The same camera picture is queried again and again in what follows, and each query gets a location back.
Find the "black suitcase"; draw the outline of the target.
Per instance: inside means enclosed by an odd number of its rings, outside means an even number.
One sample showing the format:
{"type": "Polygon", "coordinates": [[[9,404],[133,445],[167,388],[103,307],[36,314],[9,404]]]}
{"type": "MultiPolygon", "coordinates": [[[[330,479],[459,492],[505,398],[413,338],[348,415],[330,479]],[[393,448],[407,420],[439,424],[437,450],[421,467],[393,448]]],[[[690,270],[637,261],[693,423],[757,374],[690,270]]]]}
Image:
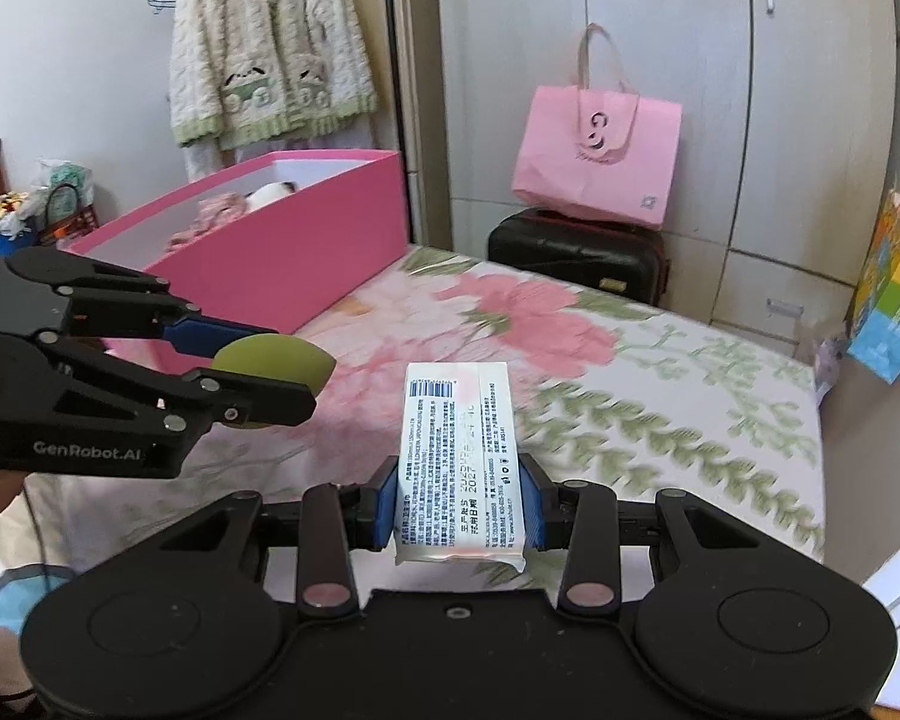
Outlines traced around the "black suitcase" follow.
{"type": "Polygon", "coordinates": [[[487,258],[647,305],[662,302],[670,276],[660,232],[626,223],[574,220],[537,208],[494,227],[487,238],[487,258]]]}

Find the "white plush sheep toy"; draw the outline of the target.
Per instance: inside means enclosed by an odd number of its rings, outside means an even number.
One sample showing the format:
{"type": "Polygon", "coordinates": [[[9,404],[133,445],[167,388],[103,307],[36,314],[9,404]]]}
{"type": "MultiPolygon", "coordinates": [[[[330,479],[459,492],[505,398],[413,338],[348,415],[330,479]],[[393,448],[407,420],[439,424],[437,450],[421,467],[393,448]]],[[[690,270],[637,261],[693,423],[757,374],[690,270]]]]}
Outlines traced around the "white plush sheep toy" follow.
{"type": "Polygon", "coordinates": [[[249,193],[245,199],[245,205],[247,205],[248,213],[255,213],[265,206],[294,195],[295,192],[297,192],[297,185],[294,182],[272,182],[249,193]]]}

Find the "grey wardrobe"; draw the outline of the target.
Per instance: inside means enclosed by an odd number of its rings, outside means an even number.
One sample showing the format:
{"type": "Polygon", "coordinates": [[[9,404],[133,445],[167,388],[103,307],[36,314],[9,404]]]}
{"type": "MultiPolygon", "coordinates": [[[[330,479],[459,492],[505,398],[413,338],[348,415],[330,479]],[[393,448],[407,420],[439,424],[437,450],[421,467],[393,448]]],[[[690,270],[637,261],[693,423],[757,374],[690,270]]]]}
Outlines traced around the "grey wardrobe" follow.
{"type": "Polygon", "coordinates": [[[850,309],[883,193],[894,0],[390,0],[416,238],[482,255],[533,94],[681,110],[668,307],[790,348],[850,309]]]}

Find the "colourful gift bag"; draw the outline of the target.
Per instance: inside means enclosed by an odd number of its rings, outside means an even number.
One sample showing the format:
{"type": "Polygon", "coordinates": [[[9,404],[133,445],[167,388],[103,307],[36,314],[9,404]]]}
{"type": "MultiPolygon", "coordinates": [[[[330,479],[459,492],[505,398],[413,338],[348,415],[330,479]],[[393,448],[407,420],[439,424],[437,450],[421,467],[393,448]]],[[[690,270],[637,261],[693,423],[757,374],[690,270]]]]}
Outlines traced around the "colourful gift bag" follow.
{"type": "Polygon", "coordinates": [[[850,316],[848,354],[878,379],[900,376],[900,192],[891,188],[877,226],[850,316]]]}

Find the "white tissue pack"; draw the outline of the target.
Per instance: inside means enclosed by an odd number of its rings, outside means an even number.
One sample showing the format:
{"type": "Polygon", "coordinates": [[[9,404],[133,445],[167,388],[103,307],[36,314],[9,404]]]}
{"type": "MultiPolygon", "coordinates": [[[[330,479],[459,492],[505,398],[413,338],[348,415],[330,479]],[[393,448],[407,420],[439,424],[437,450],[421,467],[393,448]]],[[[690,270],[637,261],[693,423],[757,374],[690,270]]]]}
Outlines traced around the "white tissue pack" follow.
{"type": "Polygon", "coordinates": [[[525,569],[525,522],[509,367],[406,369],[393,535],[400,562],[525,569]]]}

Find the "pink floral fabric pouch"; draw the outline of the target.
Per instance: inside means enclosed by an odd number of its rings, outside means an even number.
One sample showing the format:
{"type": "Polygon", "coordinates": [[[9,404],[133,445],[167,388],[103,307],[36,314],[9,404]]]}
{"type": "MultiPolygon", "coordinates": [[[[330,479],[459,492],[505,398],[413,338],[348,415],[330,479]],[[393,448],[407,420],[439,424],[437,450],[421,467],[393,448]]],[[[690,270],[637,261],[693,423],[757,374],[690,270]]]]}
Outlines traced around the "pink floral fabric pouch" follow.
{"type": "Polygon", "coordinates": [[[248,200],[240,193],[221,193],[210,199],[201,200],[198,203],[198,215],[196,220],[183,231],[178,231],[167,242],[165,250],[175,252],[183,249],[194,241],[204,238],[219,227],[242,218],[248,211],[248,200]]]}

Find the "green round plush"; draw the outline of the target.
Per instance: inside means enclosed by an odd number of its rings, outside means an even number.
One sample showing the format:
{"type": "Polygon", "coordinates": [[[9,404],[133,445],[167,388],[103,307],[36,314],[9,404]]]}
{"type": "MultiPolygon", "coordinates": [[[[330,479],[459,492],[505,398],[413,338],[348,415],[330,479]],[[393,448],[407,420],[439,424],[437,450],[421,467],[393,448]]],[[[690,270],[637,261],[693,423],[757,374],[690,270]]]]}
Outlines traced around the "green round plush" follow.
{"type": "Polygon", "coordinates": [[[260,333],[217,351],[199,387],[221,397],[217,416],[227,426],[295,427],[312,418],[334,367],[336,359],[315,344],[260,333]]]}

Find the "pink paper tote bag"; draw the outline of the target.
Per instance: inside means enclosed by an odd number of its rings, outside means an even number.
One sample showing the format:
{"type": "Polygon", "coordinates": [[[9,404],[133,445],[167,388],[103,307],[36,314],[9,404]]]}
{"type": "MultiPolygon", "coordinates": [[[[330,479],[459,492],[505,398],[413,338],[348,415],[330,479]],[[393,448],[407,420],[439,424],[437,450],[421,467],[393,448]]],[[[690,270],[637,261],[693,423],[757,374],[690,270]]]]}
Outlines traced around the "pink paper tote bag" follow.
{"type": "Polygon", "coordinates": [[[578,220],[662,229],[683,108],[637,93],[611,34],[590,23],[567,86],[540,86],[515,161],[512,192],[578,220]]]}

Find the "pink storage box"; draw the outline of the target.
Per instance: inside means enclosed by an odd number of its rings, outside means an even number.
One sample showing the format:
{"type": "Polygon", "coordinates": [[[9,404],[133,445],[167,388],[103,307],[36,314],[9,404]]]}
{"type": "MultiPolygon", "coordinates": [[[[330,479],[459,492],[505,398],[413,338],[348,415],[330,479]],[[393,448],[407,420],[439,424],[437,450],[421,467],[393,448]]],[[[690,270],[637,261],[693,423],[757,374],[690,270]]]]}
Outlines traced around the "pink storage box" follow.
{"type": "Polygon", "coordinates": [[[408,252],[403,163],[379,149],[276,151],[183,185],[69,250],[165,278],[210,316],[294,332],[408,252]],[[170,249],[203,200],[269,184],[294,192],[170,249]]]}

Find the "cream knitted cardigan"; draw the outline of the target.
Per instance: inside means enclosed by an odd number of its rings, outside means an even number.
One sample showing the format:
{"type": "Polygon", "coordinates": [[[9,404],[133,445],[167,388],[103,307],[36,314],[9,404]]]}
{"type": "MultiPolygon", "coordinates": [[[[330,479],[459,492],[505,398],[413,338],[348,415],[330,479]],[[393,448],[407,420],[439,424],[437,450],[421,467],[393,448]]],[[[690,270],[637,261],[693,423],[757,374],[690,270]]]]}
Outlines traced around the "cream knitted cardigan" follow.
{"type": "Polygon", "coordinates": [[[175,0],[170,128],[182,148],[329,137],[377,110],[352,0],[175,0]]]}

